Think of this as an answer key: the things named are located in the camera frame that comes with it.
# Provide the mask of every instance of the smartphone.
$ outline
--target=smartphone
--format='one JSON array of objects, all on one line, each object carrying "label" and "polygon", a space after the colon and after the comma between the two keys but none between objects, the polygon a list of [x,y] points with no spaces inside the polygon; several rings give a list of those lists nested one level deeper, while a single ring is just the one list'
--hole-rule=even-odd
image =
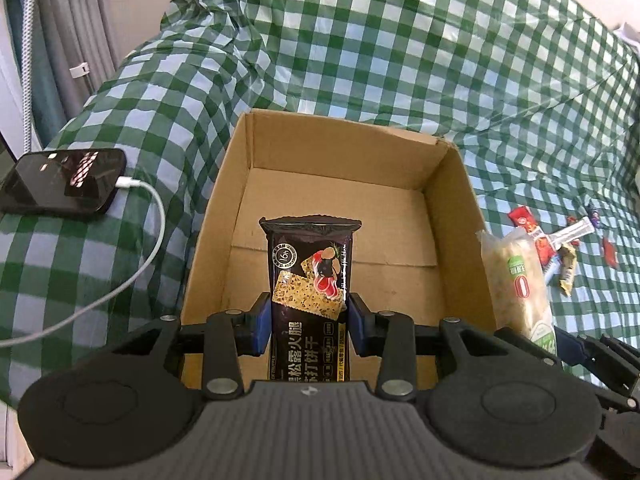
[{"label": "smartphone", "polygon": [[72,218],[104,213],[126,162],[117,148],[27,153],[0,187],[0,211]]}]

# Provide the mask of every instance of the white charging cable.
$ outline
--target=white charging cable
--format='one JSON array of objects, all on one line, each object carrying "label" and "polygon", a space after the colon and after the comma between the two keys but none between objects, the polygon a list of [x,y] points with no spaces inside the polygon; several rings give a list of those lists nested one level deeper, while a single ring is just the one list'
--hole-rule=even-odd
[{"label": "white charging cable", "polygon": [[151,196],[154,198],[154,200],[158,204],[158,212],[160,213],[160,232],[158,233],[158,241],[156,242],[156,245],[151,251],[151,254],[149,254],[149,257],[140,266],[140,268],[133,274],[133,276],[131,276],[126,282],[123,282],[120,286],[114,288],[109,294],[106,294],[103,297],[101,297],[99,300],[96,300],[93,303],[88,304],[85,307],[82,307],[80,310],[74,312],[71,316],[67,317],[66,319],[63,319],[62,321],[60,321],[59,323],[56,323],[55,325],[51,325],[47,327],[42,332],[36,332],[33,334],[21,336],[21,337],[14,337],[12,339],[0,340],[0,348],[6,348],[7,346],[20,345],[23,343],[29,343],[31,341],[42,339],[43,337],[55,332],[56,330],[60,330],[62,327],[67,326],[70,323],[73,323],[78,317],[82,316],[82,314],[85,314],[89,312],[91,309],[109,301],[112,298],[115,298],[118,294],[120,294],[123,290],[125,290],[128,286],[130,286],[133,282],[135,282],[138,276],[144,272],[144,270],[149,266],[149,264],[156,257],[156,254],[158,254],[158,251],[160,250],[160,245],[162,244],[162,238],[164,237],[164,228],[166,226],[166,218],[164,216],[164,205],[162,205],[162,199],[160,198],[160,195],[158,195],[158,192],[150,184],[143,182],[142,180],[135,180],[128,176],[121,176],[116,183],[116,187],[123,188],[123,189],[128,189],[129,187],[142,187],[146,189],[149,193],[151,193]]}]

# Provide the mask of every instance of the gingham pattern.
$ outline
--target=gingham pattern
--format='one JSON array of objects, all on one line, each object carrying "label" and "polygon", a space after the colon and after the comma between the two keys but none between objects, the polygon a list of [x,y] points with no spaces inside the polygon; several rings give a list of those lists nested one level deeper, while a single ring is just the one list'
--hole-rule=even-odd
[{"label": "gingham pattern", "polygon": [[[638,76],[631,50],[572,0],[174,0],[160,35],[53,143],[123,148],[127,174],[165,201],[163,250],[108,306],[0,351],[0,396],[15,403],[43,371],[178,309],[224,146],[251,107],[453,140],[494,234],[513,228],[517,205],[552,232],[593,200],[604,227],[580,245],[572,297],[550,288],[556,323],[637,346]],[[157,228],[139,189],[119,191],[91,223],[4,216],[0,336],[40,330],[111,290]],[[602,235],[618,270],[604,264]]]}]

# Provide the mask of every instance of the transparent plastic bag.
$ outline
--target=transparent plastic bag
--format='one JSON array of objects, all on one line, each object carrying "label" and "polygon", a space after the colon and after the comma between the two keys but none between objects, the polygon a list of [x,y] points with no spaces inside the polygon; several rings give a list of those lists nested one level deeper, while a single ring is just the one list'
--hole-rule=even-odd
[{"label": "transparent plastic bag", "polygon": [[552,354],[556,333],[538,252],[522,227],[504,238],[478,233],[498,328],[509,326]]}]

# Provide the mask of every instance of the open cardboard box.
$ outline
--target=open cardboard box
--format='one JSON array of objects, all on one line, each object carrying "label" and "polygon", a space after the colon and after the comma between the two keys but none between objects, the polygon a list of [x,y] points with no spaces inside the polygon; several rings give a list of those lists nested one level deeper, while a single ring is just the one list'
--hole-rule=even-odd
[{"label": "open cardboard box", "polygon": [[[495,329],[476,232],[484,220],[457,149],[427,134],[317,116],[253,110],[240,117],[207,206],[182,310],[184,324],[249,310],[269,290],[265,216],[325,214],[362,221],[351,291],[372,311],[417,324],[457,316]],[[267,378],[267,356],[242,356],[245,386]],[[351,380],[372,385],[376,357],[351,349]],[[202,356],[183,381],[200,387]],[[433,386],[418,358],[418,386]]]}]

